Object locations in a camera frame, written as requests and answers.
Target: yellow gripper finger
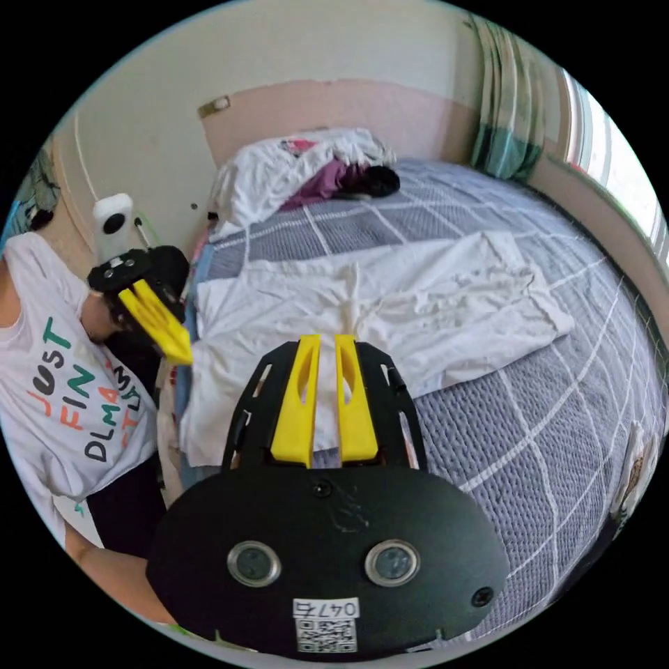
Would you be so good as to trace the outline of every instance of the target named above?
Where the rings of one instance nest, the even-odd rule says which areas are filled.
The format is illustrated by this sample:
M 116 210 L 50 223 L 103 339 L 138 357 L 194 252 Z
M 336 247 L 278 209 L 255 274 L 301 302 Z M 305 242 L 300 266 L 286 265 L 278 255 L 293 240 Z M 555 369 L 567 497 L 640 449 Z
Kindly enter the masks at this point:
M 274 432 L 274 460 L 312 466 L 321 338 L 302 337 Z
M 144 279 L 133 284 L 134 292 L 119 293 L 130 315 L 145 329 L 171 364 L 193 364 L 188 330 L 165 307 Z
M 362 382 L 355 340 L 347 334 L 337 335 L 337 413 L 339 417 L 339 454 L 341 464 L 368 462 L 378 453 L 374 423 L 371 420 L 367 392 Z M 351 397 L 346 401 L 344 381 Z

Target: screw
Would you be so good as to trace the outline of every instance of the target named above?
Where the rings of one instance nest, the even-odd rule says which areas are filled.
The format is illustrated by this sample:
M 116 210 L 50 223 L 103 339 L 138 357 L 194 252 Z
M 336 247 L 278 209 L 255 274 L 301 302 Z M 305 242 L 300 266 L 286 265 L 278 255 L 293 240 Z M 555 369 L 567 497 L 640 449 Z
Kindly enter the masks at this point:
M 317 497 L 318 499 L 324 499 L 325 497 L 329 497 L 330 494 L 332 493 L 332 486 L 327 482 L 327 481 L 319 481 L 314 485 L 314 497 Z
M 493 598 L 493 589 L 491 587 L 482 587 L 478 589 L 472 597 L 472 606 L 483 608 L 488 606 Z

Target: window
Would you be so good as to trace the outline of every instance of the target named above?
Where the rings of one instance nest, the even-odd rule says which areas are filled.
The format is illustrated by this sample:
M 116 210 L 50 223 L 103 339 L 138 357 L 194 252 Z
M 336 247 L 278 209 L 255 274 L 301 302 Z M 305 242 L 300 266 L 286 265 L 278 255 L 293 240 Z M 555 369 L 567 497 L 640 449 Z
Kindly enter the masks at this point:
M 570 97 L 568 162 L 584 171 L 636 222 L 658 258 L 669 266 L 669 235 L 654 188 L 639 159 L 610 116 L 562 70 Z

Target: pink wall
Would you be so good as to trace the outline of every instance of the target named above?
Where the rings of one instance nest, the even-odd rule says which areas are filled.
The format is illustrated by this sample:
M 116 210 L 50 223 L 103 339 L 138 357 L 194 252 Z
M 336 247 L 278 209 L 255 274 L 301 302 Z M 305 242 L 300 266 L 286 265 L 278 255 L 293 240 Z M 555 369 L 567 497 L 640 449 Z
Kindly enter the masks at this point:
M 399 157 L 467 162 L 479 114 L 432 93 L 384 82 L 288 82 L 241 91 L 202 121 L 214 162 L 261 139 L 318 127 L 367 128 Z
M 629 222 L 590 184 L 546 156 L 553 150 L 547 142 L 530 185 L 568 211 L 601 243 L 646 300 L 669 346 L 669 288 L 651 252 Z

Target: purple cloth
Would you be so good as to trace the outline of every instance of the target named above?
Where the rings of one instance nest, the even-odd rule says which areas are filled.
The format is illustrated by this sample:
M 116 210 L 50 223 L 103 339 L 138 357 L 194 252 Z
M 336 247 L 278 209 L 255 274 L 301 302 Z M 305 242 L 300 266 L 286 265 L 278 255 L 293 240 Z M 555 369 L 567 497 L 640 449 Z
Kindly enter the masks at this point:
M 366 164 L 347 165 L 335 158 L 284 202 L 279 211 L 291 211 L 303 205 L 329 200 L 347 184 L 357 180 L 367 167 Z

